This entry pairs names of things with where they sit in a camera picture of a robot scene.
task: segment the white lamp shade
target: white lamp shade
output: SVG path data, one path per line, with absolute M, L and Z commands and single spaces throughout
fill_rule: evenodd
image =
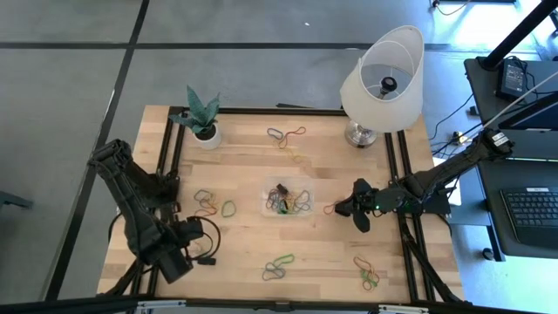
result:
M 422 79 L 425 43 L 414 26 L 401 26 L 381 37 L 357 62 L 341 87 L 347 115 L 360 126 L 396 132 L 412 126 L 422 111 Z M 409 74 L 409 85 L 392 99 L 379 99 L 364 85 L 362 68 L 386 65 Z

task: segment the concrete floor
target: concrete floor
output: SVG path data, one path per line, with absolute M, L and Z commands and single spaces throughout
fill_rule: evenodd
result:
M 444 9 L 459 5 L 444 4 Z M 391 28 L 412 24 L 423 31 L 428 44 L 446 44 L 444 51 L 425 55 L 424 114 L 433 134 L 436 122 L 471 93 L 463 60 L 496 46 L 529 5 L 527 0 L 521 6 L 474 3 L 445 17 L 429 10 L 427 1 L 411 0 L 159 0 L 149 5 L 139 41 L 367 43 Z M 0 42 L 127 42 L 139 8 L 137 0 L 2 0 Z M 538 58 L 537 44 L 553 53 L 554 41 L 539 29 L 517 51 L 524 52 L 522 58 Z M 283 102 L 338 107 L 339 86 L 362 53 L 136 51 L 109 139 L 133 143 L 143 106 L 185 104 L 186 84 L 203 98 L 221 92 L 224 106 Z M 0 213 L 0 304 L 41 297 L 123 56 L 122 50 L 0 49 L 0 190 L 36 204 L 33 210 L 4 207 Z M 432 142 L 475 123 L 465 112 L 458 113 L 440 126 Z M 95 294 L 114 208 L 105 184 L 96 181 L 61 297 Z M 505 263 L 484 261 L 479 251 L 489 241 L 479 227 L 454 227 L 453 243 L 467 300 L 516 310 L 558 311 L 550 294 L 558 286 L 547 280 L 558 275 L 557 261 L 519 257 Z

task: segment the green leaves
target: green leaves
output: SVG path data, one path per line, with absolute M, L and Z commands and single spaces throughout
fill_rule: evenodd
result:
M 215 116 L 219 112 L 219 94 L 209 101 L 207 107 L 204 107 L 192 87 L 187 85 L 187 100 L 190 107 L 188 118 L 178 115 L 171 115 L 168 118 L 175 123 L 191 128 L 194 133 L 207 132 L 215 123 Z

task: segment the silver lamp base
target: silver lamp base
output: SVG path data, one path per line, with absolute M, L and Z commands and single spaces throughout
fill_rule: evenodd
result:
M 353 120 L 349 121 L 345 128 L 345 139 L 354 147 L 367 148 L 374 143 L 377 136 L 377 132 L 364 128 Z

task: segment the wooden tabletop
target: wooden tabletop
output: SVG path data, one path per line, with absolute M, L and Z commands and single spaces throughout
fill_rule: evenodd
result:
M 148 173 L 155 171 L 160 152 L 168 106 L 147 106 L 144 111 L 133 158 Z M 374 218 L 371 231 L 361 233 L 351 218 L 326 215 L 323 207 L 350 195 L 352 183 L 365 178 L 374 188 L 385 188 L 390 179 L 383 135 L 369 148 L 349 146 L 344 138 L 346 117 L 292 116 L 261 114 L 219 114 L 222 143 L 212 151 L 200 148 L 187 130 L 180 157 L 181 219 L 200 208 L 193 196 L 199 189 L 215 193 L 219 207 L 232 200 L 236 215 L 212 219 L 222 233 L 215 266 L 200 266 L 173 284 L 160 276 L 159 297 L 296 300 L 340 302 L 409 302 L 405 263 L 394 214 Z M 306 127 L 306 134 L 289 136 L 289 147 L 303 157 L 295 163 L 291 156 L 274 147 L 266 134 L 269 127 L 284 132 Z M 177 127 L 173 129 L 167 169 L 172 158 Z M 418 119 L 405 131 L 412 170 L 433 166 L 425 124 Z M 399 173 L 397 136 L 394 136 Z M 268 177 L 300 177 L 314 186 L 313 213 L 301 216 L 262 215 L 262 186 Z M 459 272 L 453 255 L 448 227 L 436 215 L 423 215 L 423 230 L 429 260 L 450 289 L 463 297 Z M 114 226 L 99 281 L 99 292 L 109 290 L 133 262 L 126 246 L 124 221 Z M 215 239 L 215 232 L 204 223 Z M 197 254 L 209 249 L 200 239 L 190 245 Z M 295 261 L 285 265 L 285 278 L 262 280 L 267 262 L 293 254 Z M 364 256 L 380 276 L 378 287 L 362 287 L 355 255 Z M 422 276 L 415 261 L 419 295 L 424 297 Z

